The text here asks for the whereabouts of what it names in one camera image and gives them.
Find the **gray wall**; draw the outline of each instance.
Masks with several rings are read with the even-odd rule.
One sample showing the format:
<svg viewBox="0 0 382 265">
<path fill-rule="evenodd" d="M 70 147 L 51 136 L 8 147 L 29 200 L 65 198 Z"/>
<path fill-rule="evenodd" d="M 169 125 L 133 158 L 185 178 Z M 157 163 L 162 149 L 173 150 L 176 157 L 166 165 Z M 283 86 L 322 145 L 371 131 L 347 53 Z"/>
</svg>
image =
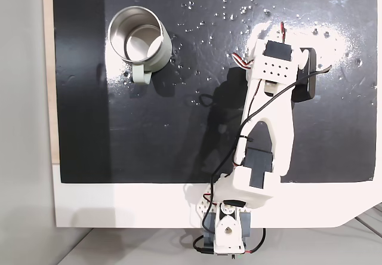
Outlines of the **gray wall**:
<svg viewBox="0 0 382 265">
<path fill-rule="evenodd" d="M 57 264 L 88 229 L 57 229 L 42 0 L 0 0 L 0 264 Z"/>
</svg>

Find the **white border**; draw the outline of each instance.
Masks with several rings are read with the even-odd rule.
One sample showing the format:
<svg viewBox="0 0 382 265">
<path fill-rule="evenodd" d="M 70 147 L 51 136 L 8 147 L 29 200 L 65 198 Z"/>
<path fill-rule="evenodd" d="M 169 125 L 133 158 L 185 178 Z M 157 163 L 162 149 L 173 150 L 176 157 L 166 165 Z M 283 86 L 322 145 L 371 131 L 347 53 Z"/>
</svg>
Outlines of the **white border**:
<svg viewBox="0 0 382 265">
<path fill-rule="evenodd" d="M 382 45 L 382 0 L 378 0 L 378 49 Z M 382 58 L 378 55 L 378 80 Z M 377 101 L 382 101 L 377 91 Z M 382 202 L 381 109 L 377 103 L 377 146 L 373 181 L 282 184 L 282 194 L 252 211 L 252 227 L 336 227 Z M 58 227 L 200 227 L 196 212 L 206 184 L 63 184 L 53 165 Z"/>
</svg>

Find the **mug handle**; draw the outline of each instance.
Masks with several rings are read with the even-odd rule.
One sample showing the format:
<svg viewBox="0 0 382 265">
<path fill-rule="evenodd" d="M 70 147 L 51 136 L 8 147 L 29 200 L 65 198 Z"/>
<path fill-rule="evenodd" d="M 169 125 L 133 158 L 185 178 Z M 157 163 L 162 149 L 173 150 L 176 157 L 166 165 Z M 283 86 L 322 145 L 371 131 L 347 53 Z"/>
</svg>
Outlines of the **mug handle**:
<svg viewBox="0 0 382 265">
<path fill-rule="evenodd" d="M 150 84 L 151 72 L 144 72 L 144 65 L 133 64 L 133 82 L 136 84 Z"/>
</svg>

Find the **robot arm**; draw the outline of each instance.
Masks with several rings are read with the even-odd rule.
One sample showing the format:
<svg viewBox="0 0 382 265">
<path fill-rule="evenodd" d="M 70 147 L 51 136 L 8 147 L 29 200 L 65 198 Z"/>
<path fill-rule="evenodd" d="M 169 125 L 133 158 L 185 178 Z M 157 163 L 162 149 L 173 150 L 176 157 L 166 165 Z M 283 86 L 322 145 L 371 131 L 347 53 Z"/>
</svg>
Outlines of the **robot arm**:
<svg viewBox="0 0 382 265">
<path fill-rule="evenodd" d="M 241 209 L 262 207 L 278 194 L 281 176 L 289 170 L 294 139 L 291 100 L 313 98 L 313 78 L 318 74 L 311 74 L 315 70 L 315 51 L 284 44 L 284 33 L 283 43 L 256 39 L 251 67 L 234 58 L 247 70 L 248 91 L 242 125 L 233 156 L 233 171 L 222 174 L 216 181 L 211 195 L 216 206 L 212 212 L 204 212 L 204 222 L 208 222 L 203 224 L 205 246 L 213 248 L 210 252 L 232 254 L 232 257 L 245 252 L 245 237 L 249 236 L 250 212 Z M 247 146 L 249 134 L 260 121 L 268 126 L 271 152 Z"/>
</svg>

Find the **metal cup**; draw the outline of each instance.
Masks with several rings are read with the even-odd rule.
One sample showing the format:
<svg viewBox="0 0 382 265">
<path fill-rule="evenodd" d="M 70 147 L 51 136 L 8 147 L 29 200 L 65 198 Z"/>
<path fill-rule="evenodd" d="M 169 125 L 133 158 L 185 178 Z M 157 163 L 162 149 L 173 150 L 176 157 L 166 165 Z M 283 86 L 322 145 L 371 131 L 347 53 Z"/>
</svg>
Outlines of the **metal cup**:
<svg viewBox="0 0 382 265">
<path fill-rule="evenodd" d="M 110 44 L 121 59 L 133 66 L 133 82 L 149 84 L 151 73 L 170 60 L 172 43 L 157 16 L 145 7 L 126 7 L 109 25 Z"/>
</svg>

